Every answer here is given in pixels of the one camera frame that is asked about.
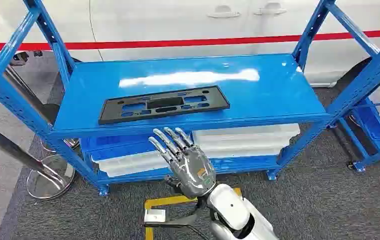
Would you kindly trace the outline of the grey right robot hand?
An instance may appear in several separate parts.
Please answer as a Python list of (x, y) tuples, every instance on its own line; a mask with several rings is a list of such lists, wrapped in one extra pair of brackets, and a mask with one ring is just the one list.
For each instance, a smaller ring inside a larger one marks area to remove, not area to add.
[(168, 179), (189, 199), (208, 195), (216, 187), (216, 171), (203, 150), (181, 128), (153, 129), (149, 142), (169, 165)]

